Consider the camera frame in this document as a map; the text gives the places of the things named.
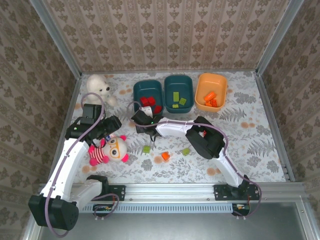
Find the stuffed toy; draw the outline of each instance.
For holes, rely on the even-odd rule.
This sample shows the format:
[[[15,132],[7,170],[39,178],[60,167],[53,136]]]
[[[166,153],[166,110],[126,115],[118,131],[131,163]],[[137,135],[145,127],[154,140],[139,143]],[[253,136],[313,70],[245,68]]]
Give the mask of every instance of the stuffed toy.
[[[104,102],[112,107],[118,105],[117,100],[111,95],[111,88],[107,83],[107,79],[103,75],[93,74],[88,77],[86,82],[86,90],[88,93],[98,94]],[[88,95],[89,104],[101,105],[101,102],[97,96]]]
[[[112,137],[108,142],[103,138],[100,147],[90,146],[88,153],[90,155],[90,165],[96,166],[101,163],[126,162],[129,159],[127,154],[127,144],[125,143],[126,136]]]

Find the white table surface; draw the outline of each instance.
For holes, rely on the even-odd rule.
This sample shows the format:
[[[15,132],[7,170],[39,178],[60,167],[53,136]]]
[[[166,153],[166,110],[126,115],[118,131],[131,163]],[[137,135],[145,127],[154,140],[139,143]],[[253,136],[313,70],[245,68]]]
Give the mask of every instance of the white table surface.
[[[252,72],[215,72],[227,78],[228,89],[225,106],[217,113],[206,112],[194,105],[189,113],[172,114],[166,110],[163,116],[174,120],[195,120],[205,117],[214,126],[222,129],[229,137],[228,153],[237,167],[256,182],[285,182],[279,156],[270,132],[260,94]],[[74,182],[83,183],[89,175],[107,176],[110,183],[217,183],[225,182],[223,175],[212,161],[196,153],[187,138],[159,137],[153,145],[146,134],[137,134],[135,127],[126,117],[126,107],[133,100],[133,86],[141,80],[154,79],[164,86],[164,79],[178,73],[126,73],[105,74],[113,95],[119,103],[107,105],[107,116],[115,115],[122,127],[117,136],[126,135],[128,162],[109,162],[92,167],[87,154],[77,171]],[[202,72],[186,72],[192,78],[196,92]],[[87,93],[89,75],[82,76],[81,88],[72,121],[82,115],[80,100]],[[149,154],[142,153],[143,147],[151,146]],[[190,148],[188,156],[182,155]],[[161,153],[168,151],[169,162],[160,161]]]

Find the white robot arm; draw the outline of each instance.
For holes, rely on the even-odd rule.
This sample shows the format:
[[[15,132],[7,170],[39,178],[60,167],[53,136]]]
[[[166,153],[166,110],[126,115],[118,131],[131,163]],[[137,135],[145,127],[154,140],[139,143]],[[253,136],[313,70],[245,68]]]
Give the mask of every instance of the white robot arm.
[[[39,226],[47,227],[45,202],[52,188],[53,190],[48,206],[50,223],[53,228],[64,230],[71,230],[75,226],[79,209],[82,209],[94,197],[104,195],[108,192],[106,190],[108,180],[103,176],[91,176],[91,178],[73,194],[71,194],[71,188],[80,162],[88,152],[89,145],[93,143],[93,139],[104,138],[121,127],[121,122],[117,117],[111,116],[103,119],[101,123],[93,128],[83,139],[77,142],[70,154],[66,156],[70,146],[92,126],[100,113],[99,105],[84,105],[82,117],[78,118],[67,130],[62,154],[48,183],[42,189],[40,195],[31,196],[28,205]],[[225,147],[225,142],[223,141],[224,136],[212,129],[212,127],[205,127],[211,124],[204,117],[199,116],[196,120],[190,121],[173,121],[165,117],[152,118],[139,110],[132,119],[138,125],[157,123],[156,126],[152,127],[136,127],[138,133],[146,133],[150,135],[150,137],[154,137],[153,141],[155,137],[160,136],[187,137],[199,155],[206,159],[211,159],[220,169],[226,179],[228,187],[231,188],[231,191],[235,190],[236,192],[231,193],[233,196],[238,193],[243,193],[244,189],[247,188],[244,185],[245,181],[243,181],[247,176],[239,172],[235,168],[232,160],[230,160],[229,157],[226,159],[226,155],[223,154],[222,149]],[[67,159],[64,162],[63,168],[59,171],[58,169],[65,157],[67,157]],[[56,177],[56,184],[52,186],[54,178]]]
[[[92,175],[82,187],[71,194],[76,172],[88,152],[89,145],[94,139],[105,138],[121,127],[121,122],[116,116],[104,117],[90,132],[79,139],[97,121],[101,110],[101,105],[84,105],[82,117],[79,117],[66,131],[62,154],[48,183],[39,195],[30,197],[28,206],[39,226],[48,226],[47,213],[53,228],[71,230],[77,222],[79,209],[94,197],[108,193],[107,177]]]
[[[184,138],[187,135],[187,132],[191,130],[193,125],[186,125],[187,123],[194,123],[194,120],[190,121],[177,121],[174,120],[176,123],[167,123],[171,120],[164,117],[159,120],[159,123],[165,123],[158,125],[155,129],[161,136],[174,136],[174,137],[181,137]],[[229,157],[231,163],[235,166],[234,162]],[[222,175],[225,177],[225,181],[228,185],[232,187],[238,187],[243,179],[239,177],[237,172],[243,176],[243,174],[238,170],[237,172],[232,168],[230,163],[227,161],[226,157],[223,155],[221,151],[218,158],[212,158],[213,163],[218,167],[221,171]]]

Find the orange bowl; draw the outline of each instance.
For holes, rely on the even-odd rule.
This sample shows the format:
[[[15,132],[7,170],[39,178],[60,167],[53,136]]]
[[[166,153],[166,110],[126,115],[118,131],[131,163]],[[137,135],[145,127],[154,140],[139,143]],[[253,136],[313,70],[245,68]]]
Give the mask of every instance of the orange bowl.
[[[216,103],[218,107],[206,106],[204,97],[209,93],[216,94]],[[199,77],[195,92],[195,105],[198,109],[207,112],[218,112],[226,103],[227,79],[218,74],[203,73]]]

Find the metal frame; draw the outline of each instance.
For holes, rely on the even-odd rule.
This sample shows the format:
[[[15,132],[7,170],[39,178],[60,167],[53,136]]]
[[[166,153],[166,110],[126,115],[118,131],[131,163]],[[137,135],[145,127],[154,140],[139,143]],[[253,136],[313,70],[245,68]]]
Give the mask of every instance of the metal frame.
[[[256,83],[260,92],[261,100],[269,121],[272,136],[278,150],[278,154],[282,161],[285,161],[288,174],[291,181],[294,181],[292,169],[289,164],[288,156],[284,149],[284,145],[280,136],[280,132],[273,115],[271,105],[268,99],[266,89],[261,77],[255,76]],[[64,133],[72,118],[73,109],[78,98],[81,81],[76,83],[71,103],[68,109],[66,121],[63,127],[63,132],[60,137],[58,149],[63,146]],[[59,151],[54,156],[52,169],[55,167],[59,159]],[[221,183],[146,183],[134,184],[128,183],[126,185],[125,201],[126,204],[221,204],[232,203],[232,201],[215,201],[214,197],[214,184]],[[81,187],[82,184],[74,184],[72,191]],[[319,229],[308,203],[308,196],[305,193],[302,182],[262,182],[259,183],[262,189],[262,204],[263,203],[296,203],[299,210],[300,220],[308,240],[320,240]],[[102,204],[106,202],[95,201],[95,204]],[[37,240],[41,232],[34,218],[31,216],[24,234],[24,240]]]
[[[264,84],[264,81],[261,77],[261,75],[259,74],[255,74],[255,81],[256,81],[256,85],[258,87],[259,93],[260,93],[260,97],[261,97],[261,101],[264,107],[264,111],[265,111],[265,115],[266,118],[269,122],[269,126],[270,126],[270,131],[274,140],[274,144],[275,144],[275,148],[277,149],[278,155],[279,155],[279,159],[282,162],[282,164],[285,165],[289,178],[292,182],[295,181],[295,176],[294,176],[294,172],[292,171],[290,162],[289,162],[289,158],[285,149],[285,145],[284,142],[282,141],[281,138],[281,134],[277,125],[277,121],[276,121],[276,117],[274,115],[274,112],[272,110],[271,107],[271,103],[267,94],[267,90]]]
[[[154,184],[134,184],[128,183],[125,190],[125,201],[121,202],[127,205],[142,204],[143,206],[150,206],[154,204],[208,204],[208,206],[214,206],[215,204],[227,204],[234,201],[215,201],[214,197],[214,184],[219,183],[154,183]],[[72,186],[72,191],[76,191],[77,188],[83,184],[78,183]],[[315,240],[313,236],[317,236],[316,229],[310,224],[311,218],[307,213],[304,201],[307,199],[304,186],[302,182],[261,182],[259,183],[262,190],[262,203],[296,203],[297,206],[303,207],[303,214],[301,221],[304,231],[308,240]],[[89,204],[107,204],[111,202],[94,201]],[[31,216],[26,228],[26,232],[23,240],[37,240],[41,232],[41,227],[38,226]]]
[[[50,178],[51,174],[53,173],[53,171],[55,169],[55,166],[57,165],[57,163],[59,161],[59,158],[60,158],[60,155],[62,153],[62,150],[64,148],[66,131],[67,131],[67,128],[70,126],[72,115],[73,115],[73,112],[74,112],[74,109],[75,109],[75,106],[76,106],[76,103],[77,103],[77,98],[78,98],[78,94],[79,94],[79,91],[80,91],[81,83],[82,83],[81,78],[78,81],[75,82],[73,93],[72,93],[72,97],[70,99],[70,104],[69,104],[69,107],[68,107],[68,111],[66,113],[66,116],[65,116],[65,119],[64,119],[64,124],[63,124],[62,130],[61,130],[61,134],[60,134],[60,138],[59,138],[59,141],[58,141],[58,145],[56,146],[56,150],[55,150],[55,154],[54,154],[54,157],[53,157],[52,166],[51,166],[51,169],[50,169],[50,174],[49,174],[48,179]]]
[[[30,2],[33,5],[36,13],[39,15],[41,21],[43,22],[46,30],[52,37],[55,45],[58,47],[64,60],[68,64],[75,79],[79,81],[81,78],[81,68],[77,64],[77,61],[73,57],[72,53],[69,51],[67,44],[64,41],[64,38],[60,34],[60,31],[57,28],[55,22],[53,21],[51,15],[49,14],[44,2],[42,0],[30,0]]]
[[[243,68],[243,69],[167,69],[167,70],[131,70],[131,71],[84,71],[82,74],[163,74],[163,73],[212,73],[212,72],[254,72],[254,68]]]
[[[256,66],[257,73],[262,74],[267,68],[272,56],[275,54],[279,44],[284,38],[288,28],[297,15],[304,0],[291,0],[286,8],[278,26],[276,27],[273,36],[271,37],[264,53]]]

